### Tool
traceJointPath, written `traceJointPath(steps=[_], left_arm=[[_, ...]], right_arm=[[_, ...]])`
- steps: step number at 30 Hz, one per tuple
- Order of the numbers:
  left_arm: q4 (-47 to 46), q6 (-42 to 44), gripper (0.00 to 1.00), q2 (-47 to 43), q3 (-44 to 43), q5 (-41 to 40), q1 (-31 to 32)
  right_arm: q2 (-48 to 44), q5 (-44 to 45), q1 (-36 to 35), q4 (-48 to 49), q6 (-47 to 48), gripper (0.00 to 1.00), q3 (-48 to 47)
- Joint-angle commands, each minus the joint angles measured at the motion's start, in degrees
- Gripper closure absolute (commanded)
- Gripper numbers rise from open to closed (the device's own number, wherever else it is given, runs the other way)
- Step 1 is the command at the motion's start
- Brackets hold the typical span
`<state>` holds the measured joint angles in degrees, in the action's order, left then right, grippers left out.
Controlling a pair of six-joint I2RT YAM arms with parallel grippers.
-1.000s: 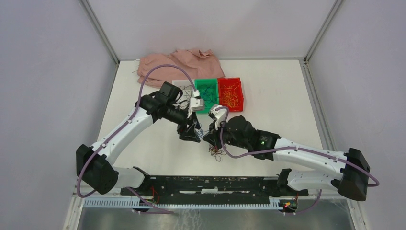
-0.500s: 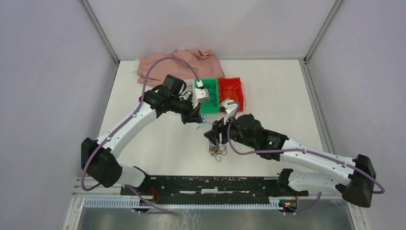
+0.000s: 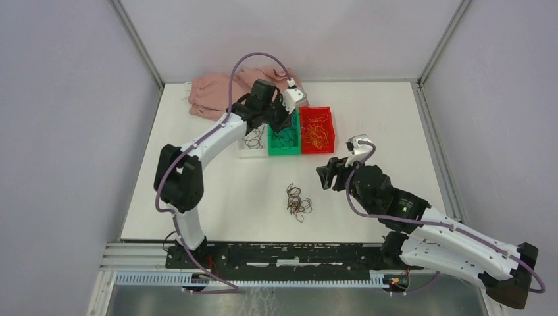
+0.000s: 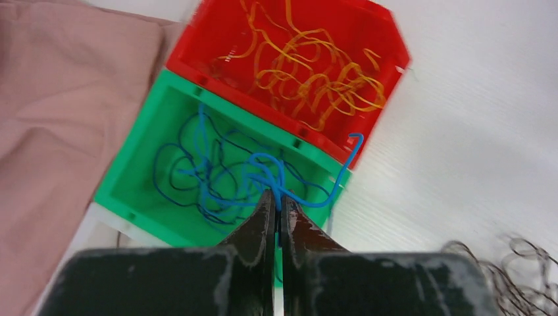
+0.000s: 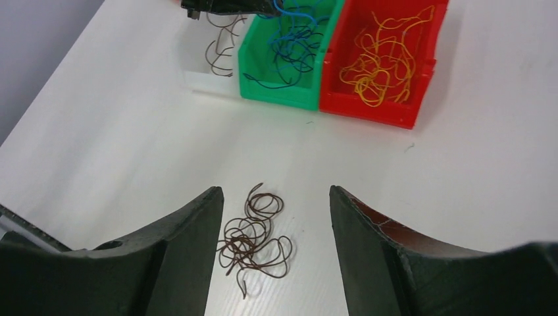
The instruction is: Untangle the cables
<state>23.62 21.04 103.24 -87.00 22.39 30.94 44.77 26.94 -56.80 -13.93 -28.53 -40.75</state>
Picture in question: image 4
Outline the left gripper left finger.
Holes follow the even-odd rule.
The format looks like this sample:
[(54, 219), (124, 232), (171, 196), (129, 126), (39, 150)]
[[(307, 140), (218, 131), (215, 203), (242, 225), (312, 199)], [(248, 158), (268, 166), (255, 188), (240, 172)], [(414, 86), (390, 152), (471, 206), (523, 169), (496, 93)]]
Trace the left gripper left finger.
[(40, 315), (272, 315), (275, 201), (205, 248), (77, 252), (57, 275)]

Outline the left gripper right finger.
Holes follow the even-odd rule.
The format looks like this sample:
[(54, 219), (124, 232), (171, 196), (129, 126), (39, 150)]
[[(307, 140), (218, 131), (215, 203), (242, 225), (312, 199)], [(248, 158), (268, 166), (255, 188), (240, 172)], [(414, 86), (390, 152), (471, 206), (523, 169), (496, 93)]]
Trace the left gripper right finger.
[(484, 276), (454, 253), (352, 252), (289, 196), (281, 233), (286, 315), (496, 315)]

